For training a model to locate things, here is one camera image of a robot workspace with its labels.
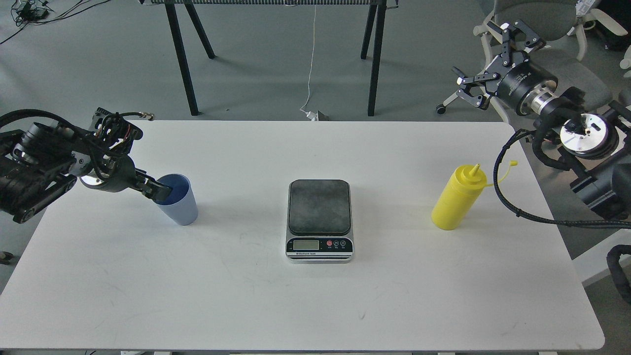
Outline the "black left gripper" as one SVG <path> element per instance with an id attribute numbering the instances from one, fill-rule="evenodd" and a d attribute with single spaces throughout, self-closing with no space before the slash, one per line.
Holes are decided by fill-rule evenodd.
<path id="1" fill-rule="evenodd" d="M 167 199 L 172 187 L 158 182 L 147 175 L 146 171 L 136 169 L 129 156 L 120 157 L 107 173 L 101 172 L 102 179 L 96 175 L 81 176 L 79 180 L 86 188 L 103 192 L 117 193 L 124 189 L 135 189 L 149 199 Z"/>

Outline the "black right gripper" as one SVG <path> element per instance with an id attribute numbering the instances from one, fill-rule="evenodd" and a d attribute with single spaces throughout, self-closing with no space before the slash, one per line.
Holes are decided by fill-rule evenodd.
<path id="1" fill-rule="evenodd" d="M 517 115 L 540 115 L 545 105 L 557 98 L 555 90 L 559 81 L 554 74 L 529 59 L 529 53 L 545 47 L 546 41 L 521 20 L 503 23 L 496 26 L 495 30 L 502 36 L 502 52 L 495 57 L 495 72 L 485 71 L 467 77 L 462 70 L 452 67 L 458 76 L 456 97 L 475 108 L 487 110 L 491 98 L 496 96 L 498 101 L 513 109 Z M 518 49 L 516 41 L 520 35 L 524 36 L 523 50 Z M 498 85 L 489 91 L 487 84 Z M 471 90 L 476 87 L 481 88 L 482 94 L 471 94 Z"/>

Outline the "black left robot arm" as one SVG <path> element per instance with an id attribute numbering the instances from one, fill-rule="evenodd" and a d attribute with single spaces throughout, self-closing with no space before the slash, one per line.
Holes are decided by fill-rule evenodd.
<path id="1" fill-rule="evenodd" d="M 133 142 L 143 136 L 142 130 L 128 121 L 129 116 L 154 119 L 148 112 L 97 108 L 92 123 L 83 129 L 40 109 L 2 115 L 2 127 L 27 118 L 49 118 L 54 124 L 33 123 L 26 131 L 1 134 L 1 211 L 23 224 L 78 181 L 103 192 L 132 189 L 156 202 L 167 200 L 174 189 L 136 168 L 129 156 Z"/>

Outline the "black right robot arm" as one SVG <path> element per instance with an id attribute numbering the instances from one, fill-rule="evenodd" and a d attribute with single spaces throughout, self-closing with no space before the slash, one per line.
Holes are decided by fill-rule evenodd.
<path id="1" fill-rule="evenodd" d="M 458 89 L 439 104 L 443 114 L 455 99 L 482 110 L 507 106 L 518 115 L 534 114 L 534 130 L 518 130 L 501 149 L 494 164 L 492 186 L 500 201 L 517 216 L 544 224 L 594 229 L 630 229 L 630 110 L 617 101 L 604 114 L 584 107 L 584 92 L 569 87 L 558 92 L 558 78 L 537 65 L 530 54 L 545 40 L 527 23 L 516 20 L 498 26 L 486 20 L 475 27 L 482 38 L 486 65 L 475 76 L 458 68 Z M 575 173 L 572 192 L 597 220 L 556 220 L 525 212 L 499 189 L 498 169 L 507 151 L 529 139 L 537 159 L 550 168 Z"/>

